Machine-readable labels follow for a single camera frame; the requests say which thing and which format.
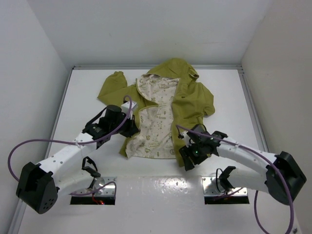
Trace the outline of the olive green hooded jacket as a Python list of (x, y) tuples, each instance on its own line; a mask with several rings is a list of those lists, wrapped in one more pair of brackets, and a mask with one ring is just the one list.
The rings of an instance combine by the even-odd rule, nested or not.
[(121, 71), (108, 76), (98, 100), (120, 106), (129, 95), (137, 104), (134, 115), (139, 133), (124, 141), (120, 154), (127, 158), (175, 158), (183, 166), (179, 149), (185, 143), (178, 138), (176, 126), (191, 129), (215, 113), (214, 96), (198, 78), (192, 65), (180, 58), (152, 68), (131, 85)]

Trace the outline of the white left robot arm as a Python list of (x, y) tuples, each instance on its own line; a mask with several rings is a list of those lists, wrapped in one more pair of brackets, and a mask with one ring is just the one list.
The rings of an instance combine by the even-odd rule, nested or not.
[(20, 174), (16, 195), (38, 214), (50, 210), (62, 195), (83, 196), (100, 190), (101, 174), (89, 157), (111, 136), (131, 137), (139, 132), (133, 111), (136, 102), (108, 105), (82, 132), (52, 156), (37, 164), (27, 163)]

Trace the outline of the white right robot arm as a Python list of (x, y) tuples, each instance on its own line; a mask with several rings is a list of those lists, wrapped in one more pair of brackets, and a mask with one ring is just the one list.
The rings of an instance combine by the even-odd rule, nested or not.
[(210, 134), (202, 124), (185, 128), (178, 133), (178, 138), (185, 143), (179, 153), (186, 171), (205, 161), (209, 155), (227, 158), (248, 168), (227, 166), (215, 174), (215, 190), (222, 196), (243, 187), (265, 192), (281, 204), (289, 205), (307, 181), (293, 156), (287, 152), (274, 154), (249, 148), (223, 132)]

